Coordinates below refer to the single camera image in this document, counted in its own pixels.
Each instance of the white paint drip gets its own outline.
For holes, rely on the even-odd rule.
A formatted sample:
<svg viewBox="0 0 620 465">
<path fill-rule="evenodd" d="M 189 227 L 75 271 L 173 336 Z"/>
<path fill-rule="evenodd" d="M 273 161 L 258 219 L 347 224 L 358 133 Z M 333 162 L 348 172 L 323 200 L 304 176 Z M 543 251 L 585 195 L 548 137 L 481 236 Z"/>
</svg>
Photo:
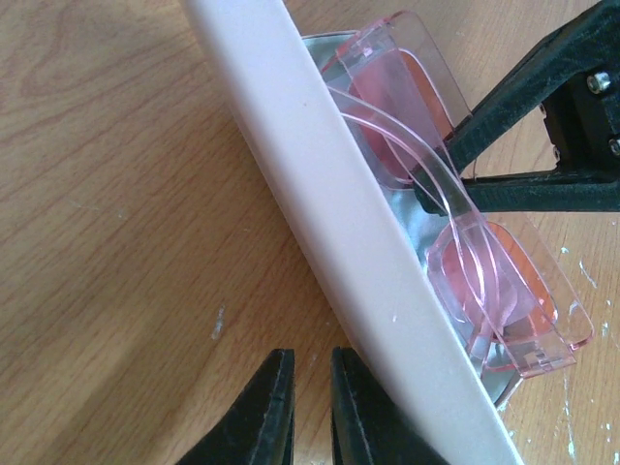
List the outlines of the white paint drip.
<svg viewBox="0 0 620 465">
<path fill-rule="evenodd" d="M 613 341 L 613 345 L 616 346 L 616 349 L 620 351 L 620 343 L 618 343 L 618 340 L 613 334 L 610 334 L 610 336 L 611 336 L 611 340 Z"/>
<path fill-rule="evenodd" d="M 579 302 L 577 302 L 576 300 L 573 300 L 573 303 L 571 304 L 571 307 L 569 308 L 569 315 L 572 315 L 574 313 L 574 309 L 577 308 L 579 306 Z"/>
<path fill-rule="evenodd" d="M 573 417 L 571 415 L 571 407 L 569 405 L 569 379 L 564 372 L 564 413 L 566 414 L 567 424 L 569 426 L 569 456 L 573 461 L 573 464 L 577 464 L 577 452 L 574 447 L 574 433 L 573 433 Z"/>
<path fill-rule="evenodd" d="M 71 205 L 73 205 L 75 208 L 84 208 L 86 210 L 95 210 L 95 211 L 99 211 L 99 207 L 98 206 L 88 206 L 88 205 L 83 205 L 81 203 L 78 203 L 77 201 L 69 201 L 69 203 Z"/>
<path fill-rule="evenodd" d="M 592 279 L 592 276 L 590 276 L 590 274 L 585 270 L 585 267 L 583 267 L 583 261 L 582 260 L 579 261 L 579 268 L 581 268 L 581 274 L 583 274 L 586 277 L 586 279 L 588 281 L 590 281 L 590 284 L 592 285 L 592 287 L 594 289 L 597 289 L 599 287 L 599 285 L 597 284 L 597 282 L 594 279 Z"/>
<path fill-rule="evenodd" d="M 211 339 L 214 341 L 220 337 L 220 332 L 222 332 L 222 328 L 224 327 L 224 310 L 226 310 L 226 305 L 222 305 L 217 312 L 215 327 L 213 328 L 213 332 L 211 332 Z"/>
</svg>

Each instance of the white plastic panel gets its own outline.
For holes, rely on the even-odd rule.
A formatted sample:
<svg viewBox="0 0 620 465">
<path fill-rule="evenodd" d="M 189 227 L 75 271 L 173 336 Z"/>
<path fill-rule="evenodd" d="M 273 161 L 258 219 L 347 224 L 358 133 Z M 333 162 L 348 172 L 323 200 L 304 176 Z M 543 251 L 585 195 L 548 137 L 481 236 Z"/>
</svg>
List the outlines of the white plastic panel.
<svg viewBox="0 0 620 465">
<path fill-rule="evenodd" d="M 393 401 L 449 463 L 522 463 L 285 6 L 184 3 L 339 321 Z"/>
</svg>

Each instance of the wooden table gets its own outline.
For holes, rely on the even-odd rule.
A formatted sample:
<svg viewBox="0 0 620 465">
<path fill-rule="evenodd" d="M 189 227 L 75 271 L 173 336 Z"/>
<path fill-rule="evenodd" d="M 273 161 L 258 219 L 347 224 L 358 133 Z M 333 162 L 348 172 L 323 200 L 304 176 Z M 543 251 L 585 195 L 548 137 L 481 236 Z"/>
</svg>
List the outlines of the wooden table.
<svg viewBox="0 0 620 465">
<path fill-rule="evenodd" d="M 592 3 L 288 6 L 304 34 L 416 10 L 473 106 Z M 4 0 L 0 41 L 0 463 L 173 463 L 276 347 L 296 352 L 295 463 L 330 463 L 347 340 L 177 3 Z M 479 166 L 551 163 L 534 112 Z M 620 215 L 534 218 L 597 338 L 504 419 L 527 463 L 618 463 Z"/>
</svg>

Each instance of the sunglasses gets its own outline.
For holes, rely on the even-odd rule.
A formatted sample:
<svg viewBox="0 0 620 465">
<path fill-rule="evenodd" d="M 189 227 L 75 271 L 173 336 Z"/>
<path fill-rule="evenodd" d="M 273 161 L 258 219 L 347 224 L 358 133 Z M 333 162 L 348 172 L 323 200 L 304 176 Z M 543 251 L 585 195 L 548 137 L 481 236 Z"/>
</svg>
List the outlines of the sunglasses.
<svg viewBox="0 0 620 465">
<path fill-rule="evenodd" d="M 468 197 L 446 142 L 470 111 L 419 18 L 356 32 L 322 74 L 381 186 L 423 192 L 447 217 L 426 273 L 479 374 L 575 363 L 592 323 L 527 216 L 482 215 Z"/>
</svg>

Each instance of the black clamp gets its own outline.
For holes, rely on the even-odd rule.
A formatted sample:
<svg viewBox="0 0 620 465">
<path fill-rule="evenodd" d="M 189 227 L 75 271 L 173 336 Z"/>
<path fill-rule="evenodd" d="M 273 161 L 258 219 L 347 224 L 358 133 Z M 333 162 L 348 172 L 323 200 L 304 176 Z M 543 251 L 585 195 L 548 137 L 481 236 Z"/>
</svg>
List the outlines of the black clamp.
<svg viewBox="0 0 620 465">
<path fill-rule="evenodd" d="M 291 465 L 295 356 L 271 352 L 228 412 L 178 465 Z M 353 349 L 331 357 L 334 465 L 448 465 L 416 433 Z"/>
<path fill-rule="evenodd" d="M 556 168 L 463 179 L 479 210 L 620 211 L 620 0 L 546 36 L 476 106 L 446 140 L 458 172 L 536 107 Z"/>
</svg>

